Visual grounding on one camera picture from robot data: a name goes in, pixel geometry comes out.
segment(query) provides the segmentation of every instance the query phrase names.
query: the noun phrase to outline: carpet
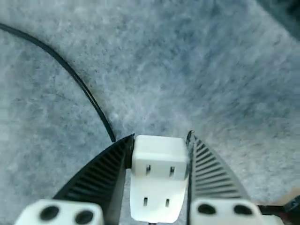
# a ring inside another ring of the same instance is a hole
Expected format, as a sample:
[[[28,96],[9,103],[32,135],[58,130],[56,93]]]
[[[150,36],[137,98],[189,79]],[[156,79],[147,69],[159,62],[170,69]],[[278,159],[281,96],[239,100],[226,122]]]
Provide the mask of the carpet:
[[[254,201],[300,185],[300,45],[256,1],[2,0],[0,22],[56,49],[117,139],[193,129]],[[0,49],[0,224],[10,224],[111,142],[51,56],[3,31]],[[138,224],[128,188],[129,177],[120,223]]]

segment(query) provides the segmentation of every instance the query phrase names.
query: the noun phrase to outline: white power plug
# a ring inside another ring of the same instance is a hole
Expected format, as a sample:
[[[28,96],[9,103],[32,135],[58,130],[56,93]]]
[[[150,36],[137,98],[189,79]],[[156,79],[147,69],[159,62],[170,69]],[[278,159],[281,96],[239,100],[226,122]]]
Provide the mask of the white power plug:
[[[132,155],[130,211],[137,221],[173,223],[188,183],[182,138],[139,135]]]
[[[41,199],[27,206],[15,225],[104,225],[101,207],[87,202]]]
[[[258,207],[245,199],[195,199],[190,207],[190,224],[268,225]]]

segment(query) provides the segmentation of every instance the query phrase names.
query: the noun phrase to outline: gray carpet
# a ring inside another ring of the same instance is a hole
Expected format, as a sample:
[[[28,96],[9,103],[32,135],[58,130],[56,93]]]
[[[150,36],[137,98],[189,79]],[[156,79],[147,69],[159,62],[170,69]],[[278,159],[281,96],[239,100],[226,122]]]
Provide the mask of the gray carpet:
[[[0,22],[60,52],[118,139],[193,129],[253,200],[300,185],[300,45],[256,1],[2,0]],[[69,74],[0,31],[0,224],[110,144]],[[121,224],[138,224],[128,182]]]

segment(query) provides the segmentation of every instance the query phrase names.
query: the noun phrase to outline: black wire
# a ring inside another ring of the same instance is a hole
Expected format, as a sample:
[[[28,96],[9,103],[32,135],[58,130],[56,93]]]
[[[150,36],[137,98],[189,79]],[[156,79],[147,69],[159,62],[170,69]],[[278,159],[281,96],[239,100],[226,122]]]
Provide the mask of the black wire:
[[[13,34],[19,38],[23,38],[23,39],[33,43],[34,45],[40,47],[45,52],[47,52],[49,55],[51,55],[59,64],[61,64],[61,66],[64,67],[64,69],[66,71],[68,71],[68,73],[74,78],[74,80],[77,82],[79,87],[85,93],[86,97],[89,99],[89,101],[94,106],[95,110],[97,111],[99,117],[101,118],[101,120],[108,132],[108,135],[109,135],[111,141],[116,142],[116,137],[113,134],[113,130],[112,130],[111,126],[109,125],[104,113],[100,109],[100,106],[98,105],[97,101],[91,94],[90,90],[87,88],[87,86],[84,84],[82,79],[78,76],[78,74],[73,70],[73,68],[55,50],[53,50],[50,46],[46,45],[45,43],[41,42],[40,40],[36,39],[35,37],[33,37],[27,33],[24,33],[18,29],[7,26],[5,24],[0,23],[0,29],[4,30],[10,34]]]

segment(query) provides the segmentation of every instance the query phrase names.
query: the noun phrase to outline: screw hole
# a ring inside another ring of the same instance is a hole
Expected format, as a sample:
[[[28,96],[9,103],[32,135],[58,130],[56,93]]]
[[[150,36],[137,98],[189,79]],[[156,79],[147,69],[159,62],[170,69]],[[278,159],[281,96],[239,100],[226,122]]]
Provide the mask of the screw hole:
[[[43,221],[49,221],[54,219],[58,213],[59,208],[57,206],[48,206],[42,210],[40,218]]]
[[[93,219],[94,214],[85,210],[76,215],[75,222],[80,225],[88,224]]]
[[[244,206],[244,205],[236,205],[234,207],[234,212],[236,214],[239,214],[239,215],[246,215],[246,216],[249,216],[249,215],[252,215],[253,212],[251,209],[249,209],[247,206]]]
[[[202,204],[202,205],[199,205],[198,212],[207,214],[207,215],[213,215],[213,214],[216,214],[216,209],[211,205]]]

